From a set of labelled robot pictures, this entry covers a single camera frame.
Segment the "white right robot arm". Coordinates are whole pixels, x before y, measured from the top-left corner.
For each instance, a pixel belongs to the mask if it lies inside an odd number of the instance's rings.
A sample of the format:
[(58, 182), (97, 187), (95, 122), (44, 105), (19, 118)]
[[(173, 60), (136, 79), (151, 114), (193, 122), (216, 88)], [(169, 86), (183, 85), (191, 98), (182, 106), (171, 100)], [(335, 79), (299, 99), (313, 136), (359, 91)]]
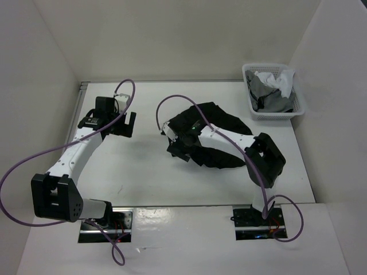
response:
[(161, 134), (169, 140), (167, 151), (186, 162), (218, 169), (246, 167), (257, 187), (251, 218), (257, 225), (271, 219), (274, 185), (286, 160), (269, 135), (246, 135), (203, 121), (181, 129), (167, 122)]

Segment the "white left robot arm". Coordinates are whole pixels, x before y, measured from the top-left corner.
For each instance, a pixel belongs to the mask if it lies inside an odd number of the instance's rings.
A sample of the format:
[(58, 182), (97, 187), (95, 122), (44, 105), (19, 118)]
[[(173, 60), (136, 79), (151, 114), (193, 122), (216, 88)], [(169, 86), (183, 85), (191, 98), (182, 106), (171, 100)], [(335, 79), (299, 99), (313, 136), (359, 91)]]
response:
[(136, 113), (131, 113), (126, 122), (124, 110), (130, 101), (131, 97), (125, 94), (98, 96), (95, 107), (77, 125), (74, 145), (69, 146), (45, 174), (35, 174), (31, 189), (37, 217), (65, 222), (93, 219), (101, 229), (112, 226), (111, 202), (82, 198), (77, 183), (93, 152), (107, 135), (132, 136)]

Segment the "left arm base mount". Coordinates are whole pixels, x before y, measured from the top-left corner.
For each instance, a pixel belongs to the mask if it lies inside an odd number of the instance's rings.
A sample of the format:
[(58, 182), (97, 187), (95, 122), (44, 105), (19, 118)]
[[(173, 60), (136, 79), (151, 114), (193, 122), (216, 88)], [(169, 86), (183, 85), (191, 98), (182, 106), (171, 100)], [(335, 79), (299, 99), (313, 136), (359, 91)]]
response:
[[(134, 209), (131, 207), (114, 207), (110, 221), (92, 219), (113, 241), (130, 243)], [(78, 243), (107, 243), (108, 240), (96, 227), (81, 222)]]

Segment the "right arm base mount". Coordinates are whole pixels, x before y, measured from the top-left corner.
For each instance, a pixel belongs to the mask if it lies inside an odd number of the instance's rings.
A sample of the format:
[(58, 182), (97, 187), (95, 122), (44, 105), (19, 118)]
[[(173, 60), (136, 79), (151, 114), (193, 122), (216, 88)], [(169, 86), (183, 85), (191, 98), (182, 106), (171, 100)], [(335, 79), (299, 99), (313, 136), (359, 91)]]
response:
[(273, 208), (266, 219), (252, 206), (237, 207), (233, 209), (230, 220), (234, 224), (237, 241), (273, 239), (274, 234), (280, 239), (288, 238), (280, 207)]

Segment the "black pleated skirt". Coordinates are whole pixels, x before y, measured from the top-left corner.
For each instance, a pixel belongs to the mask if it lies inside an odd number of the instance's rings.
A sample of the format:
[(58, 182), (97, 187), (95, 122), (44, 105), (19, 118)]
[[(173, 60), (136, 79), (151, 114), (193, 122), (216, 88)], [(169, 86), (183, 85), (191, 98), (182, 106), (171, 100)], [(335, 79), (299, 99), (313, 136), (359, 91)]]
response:
[(192, 105), (168, 122), (180, 128), (188, 128), (194, 123), (204, 125), (198, 137), (201, 147), (196, 148), (191, 156), (177, 156), (186, 162), (192, 160), (199, 166), (218, 169), (243, 167), (244, 149), (255, 141), (245, 123), (213, 102)]

